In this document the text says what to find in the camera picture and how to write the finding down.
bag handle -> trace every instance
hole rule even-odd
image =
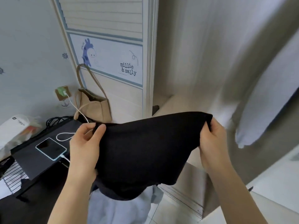
[[[96,77],[93,75],[93,73],[91,72],[91,70],[89,69],[89,67],[88,67],[86,64],[79,64],[79,65],[77,66],[77,69],[76,69],[76,72],[77,72],[77,78],[78,78],[78,81],[79,81],[80,86],[81,86],[82,88],[84,87],[83,84],[82,84],[82,80],[81,80],[80,72],[79,72],[79,70],[80,70],[81,67],[85,67],[85,68],[88,70],[88,72],[90,73],[92,79],[94,80],[94,82],[96,83],[96,85],[100,88],[100,90],[103,92],[105,98],[108,100],[107,95],[105,94],[105,91],[103,90],[101,84],[99,83],[99,81],[96,79]]]
[[[86,105],[89,105],[89,104],[92,104],[92,103],[97,103],[97,104],[100,104],[101,105],[101,109],[102,109],[102,122],[104,121],[104,115],[103,115],[103,107],[102,107],[102,104],[101,102],[99,101],[90,101],[88,102],[87,104],[84,104],[82,105],[80,108],[78,108],[79,110],[81,110],[83,107],[85,107]],[[75,114],[74,114],[74,120],[77,120],[79,117],[79,111],[76,110]]]

poster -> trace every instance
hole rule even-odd
[[[69,33],[79,64],[142,86],[142,46]]]

giraffe drawing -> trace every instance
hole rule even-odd
[[[91,67],[91,63],[89,60],[89,57],[95,57],[96,53],[95,50],[93,48],[93,44],[90,43],[89,38],[86,40],[85,39],[85,45],[83,48],[83,55],[82,55],[82,59],[83,59],[83,63],[86,64],[87,66]]]

black cloth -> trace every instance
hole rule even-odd
[[[191,151],[199,146],[204,123],[210,127],[212,117],[183,112],[106,124],[95,184],[114,200],[132,200],[151,185],[175,184]]]

left hand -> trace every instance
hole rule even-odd
[[[100,140],[106,125],[100,125],[92,135],[95,123],[82,124],[70,141],[70,167],[68,179],[73,182],[93,183],[97,176],[95,165],[99,159]]]

